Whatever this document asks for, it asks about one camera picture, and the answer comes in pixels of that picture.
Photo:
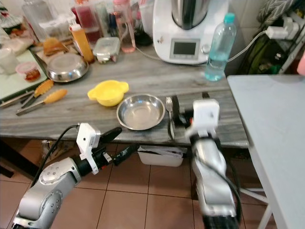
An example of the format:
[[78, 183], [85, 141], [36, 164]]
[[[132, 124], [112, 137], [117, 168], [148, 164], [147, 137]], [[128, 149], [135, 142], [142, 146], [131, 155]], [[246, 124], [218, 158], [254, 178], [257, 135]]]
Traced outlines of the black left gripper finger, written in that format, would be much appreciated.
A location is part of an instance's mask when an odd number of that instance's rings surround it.
[[110, 129], [109, 131], [103, 133], [101, 135], [101, 144], [109, 144], [111, 141], [113, 141], [118, 135], [122, 133], [121, 127], [116, 127], [113, 129]]
[[126, 161], [126, 159], [128, 159], [131, 154], [133, 154], [134, 152], [137, 152], [140, 148], [140, 145], [128, 145], [124, 150], [118, 152], [115, 156], [114, 156], [114, 165], [115, 166], [119, 166], [120, 163], [122, 163], [123, 161]]

